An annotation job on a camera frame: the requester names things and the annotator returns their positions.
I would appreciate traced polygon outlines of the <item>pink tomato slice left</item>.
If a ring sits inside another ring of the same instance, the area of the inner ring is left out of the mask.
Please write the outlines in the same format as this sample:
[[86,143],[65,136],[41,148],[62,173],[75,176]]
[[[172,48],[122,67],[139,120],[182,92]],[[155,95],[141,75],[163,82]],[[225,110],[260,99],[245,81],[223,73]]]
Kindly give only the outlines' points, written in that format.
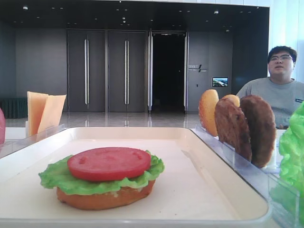
[[0,144],[3,144],[5,141],[5,128],[6,122],[2,109],[0,109]]

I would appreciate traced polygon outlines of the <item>man in grey shirt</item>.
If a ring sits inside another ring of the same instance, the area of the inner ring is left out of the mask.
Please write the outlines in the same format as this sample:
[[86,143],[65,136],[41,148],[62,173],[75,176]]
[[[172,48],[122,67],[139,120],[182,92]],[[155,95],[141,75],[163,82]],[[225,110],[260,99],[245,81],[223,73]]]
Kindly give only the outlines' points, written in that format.
[[289,119],[304,101],[304,84],[291,78],[297,52],[291,47],[276,46],[268,54],[269,77],[246,83],[237,93],[239,98],[258,95],[271,106],[278,129],[287,129]]

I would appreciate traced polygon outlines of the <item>red tomato slice on bun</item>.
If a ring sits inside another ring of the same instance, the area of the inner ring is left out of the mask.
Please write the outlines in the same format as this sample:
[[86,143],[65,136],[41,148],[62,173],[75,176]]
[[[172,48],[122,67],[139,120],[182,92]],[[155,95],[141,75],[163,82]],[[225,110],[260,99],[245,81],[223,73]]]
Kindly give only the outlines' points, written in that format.
[[67,160],[74,177],[93,182],[134,178],[142,175],[150,165],[148,152],[127,147],[90,149]]

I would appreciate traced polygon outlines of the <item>clear acrylic right rack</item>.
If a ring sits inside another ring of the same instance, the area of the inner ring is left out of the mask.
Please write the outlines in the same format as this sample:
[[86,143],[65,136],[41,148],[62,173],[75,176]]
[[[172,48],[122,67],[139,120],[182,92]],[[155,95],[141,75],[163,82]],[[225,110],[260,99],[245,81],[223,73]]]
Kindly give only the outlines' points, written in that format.
[[280,228],[302,228],[304,199],[300,192],[279,177],[280,167],[259,169],[217,137],[211,136],[199,124],[192,131],[258,191],[272,207],[272,217]]

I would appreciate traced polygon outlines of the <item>brown meat patty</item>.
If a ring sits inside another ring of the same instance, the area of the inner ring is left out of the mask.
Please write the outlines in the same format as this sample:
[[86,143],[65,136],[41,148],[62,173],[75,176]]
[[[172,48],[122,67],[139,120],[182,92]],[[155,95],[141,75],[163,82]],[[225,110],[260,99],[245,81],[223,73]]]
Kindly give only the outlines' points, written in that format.
[[219,141],[235,148],[237,154],[252,160],[247,119],[240,107],[230,99],[220,99],[215,107],[215,124]]
[[274,150],[276,139],[274,113],[271,106],[257,95],[242,97],[240,107],[249,126],[251,163],[258,168],[263,168],[269,163]]

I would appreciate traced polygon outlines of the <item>brown meat patty rear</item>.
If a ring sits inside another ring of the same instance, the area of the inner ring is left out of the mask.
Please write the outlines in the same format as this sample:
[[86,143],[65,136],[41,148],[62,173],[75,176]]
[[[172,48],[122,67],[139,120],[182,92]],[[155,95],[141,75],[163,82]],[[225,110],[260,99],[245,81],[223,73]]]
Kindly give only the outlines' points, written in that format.
[[251,163],[258,168],[263,168],[269,163],[274,150],[276,139],[274,113],[271,106],[257,95],[242,97],[240,107],[249,126]]

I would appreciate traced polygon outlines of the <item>orange bun slice near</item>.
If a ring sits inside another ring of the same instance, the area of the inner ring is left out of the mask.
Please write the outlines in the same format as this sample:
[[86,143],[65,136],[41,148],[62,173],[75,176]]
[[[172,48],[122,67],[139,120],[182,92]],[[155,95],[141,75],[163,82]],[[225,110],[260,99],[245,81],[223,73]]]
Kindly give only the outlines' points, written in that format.
[[228,99],[228,100],[232,101],[235,106],[240,107],[240,99],[236,95],[229,94],[229,95],[224,96],[223,99]]

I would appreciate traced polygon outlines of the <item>clear acrylic rack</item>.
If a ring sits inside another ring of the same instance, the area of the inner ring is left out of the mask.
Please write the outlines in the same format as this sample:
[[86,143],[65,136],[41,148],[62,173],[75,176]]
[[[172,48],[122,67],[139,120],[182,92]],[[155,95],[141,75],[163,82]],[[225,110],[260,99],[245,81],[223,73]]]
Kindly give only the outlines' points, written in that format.
[[280,167],[259,169],[217,137],[211,136],[199,124],[192,131],[258,191],[272,207],[272,217],[280,228],[302,228],[304,199],[300,192],[279,177]]
[[45,131],[35,134],[31,137],[27,137],[24,139],[6,142],[0,145],[0,158],[4,158],[12,153],[15,153],[23,148],[26,148],[32,144],[35,144],[41,140],[44,140],[52,135],[55,135],[65,129],[65,126],[59,125],[47,128]]

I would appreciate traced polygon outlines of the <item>cream plastic tray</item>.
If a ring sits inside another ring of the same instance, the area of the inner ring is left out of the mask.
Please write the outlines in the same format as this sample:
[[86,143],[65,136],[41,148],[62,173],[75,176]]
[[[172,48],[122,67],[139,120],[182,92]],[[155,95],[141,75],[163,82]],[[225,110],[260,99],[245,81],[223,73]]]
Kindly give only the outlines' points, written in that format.
[[[100,211],[72,208],[40,185],[48,164],[98,147],[132,147],[161,158],[151,194]],[[3,228],[270,228],[272,209],[194,132],[185,128],[78,127],[0,161]]]

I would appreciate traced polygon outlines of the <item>yellow cheese slice right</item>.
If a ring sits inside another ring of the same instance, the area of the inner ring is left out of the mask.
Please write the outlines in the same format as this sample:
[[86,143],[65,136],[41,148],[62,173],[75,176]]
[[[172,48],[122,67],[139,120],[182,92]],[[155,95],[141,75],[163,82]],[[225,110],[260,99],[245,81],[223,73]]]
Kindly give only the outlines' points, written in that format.
[[59,126],[66,95],[49,95],[42,113],[38,133]]

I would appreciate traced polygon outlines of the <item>orange bun slice far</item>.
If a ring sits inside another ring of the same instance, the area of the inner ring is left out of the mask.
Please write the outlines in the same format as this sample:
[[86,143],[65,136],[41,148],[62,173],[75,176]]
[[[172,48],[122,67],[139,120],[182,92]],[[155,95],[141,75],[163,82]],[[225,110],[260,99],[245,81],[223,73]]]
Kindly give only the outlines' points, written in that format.
[[206,90],[199,101],[199,117],[203,128],[216,137],[218,135],[215,124],[215,107],[219,101],[218,93],[214,89]]

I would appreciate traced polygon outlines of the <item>brown meat patty front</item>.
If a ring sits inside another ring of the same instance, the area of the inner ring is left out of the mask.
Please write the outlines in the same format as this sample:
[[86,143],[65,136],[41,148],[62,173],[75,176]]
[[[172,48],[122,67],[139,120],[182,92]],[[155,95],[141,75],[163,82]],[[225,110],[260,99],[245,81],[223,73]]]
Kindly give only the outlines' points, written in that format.
[[230,99],[220,99],[215,107],[215,124],[219,141],[235,148],[237,154],[252,160],[247,119],[240,107]]

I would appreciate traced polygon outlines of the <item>dark double door middle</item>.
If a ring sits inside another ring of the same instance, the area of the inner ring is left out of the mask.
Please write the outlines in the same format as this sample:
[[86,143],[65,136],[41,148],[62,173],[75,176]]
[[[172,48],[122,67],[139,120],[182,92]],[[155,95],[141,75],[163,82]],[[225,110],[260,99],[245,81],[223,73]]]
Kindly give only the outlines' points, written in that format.
[[108,33],[109,111],[144,111],[145,34]]

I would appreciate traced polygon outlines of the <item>dark double door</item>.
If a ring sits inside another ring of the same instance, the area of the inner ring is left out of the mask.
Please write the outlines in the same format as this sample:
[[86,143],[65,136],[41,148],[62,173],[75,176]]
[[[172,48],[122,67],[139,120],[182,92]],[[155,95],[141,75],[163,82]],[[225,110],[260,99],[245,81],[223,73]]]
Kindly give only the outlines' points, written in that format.
[[145,34],[108,33],[109,111],[144,111]]
[[105,33],[69,30],[68,108],[71,112],[105,111]]

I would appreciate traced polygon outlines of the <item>green lettuce pile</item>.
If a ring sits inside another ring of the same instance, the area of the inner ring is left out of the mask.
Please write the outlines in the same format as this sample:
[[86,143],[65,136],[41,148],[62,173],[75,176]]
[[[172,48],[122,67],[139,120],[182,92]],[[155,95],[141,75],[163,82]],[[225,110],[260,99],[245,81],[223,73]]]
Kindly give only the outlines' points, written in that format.
[[294,187],[300,194],[299,221],[304,224],[304,104],[296,109],[289,119],[289,127],[279,140],[280,179],[286,183],[270,191],[272,199],[285,209],[295,212],[295,195],[286,187]]

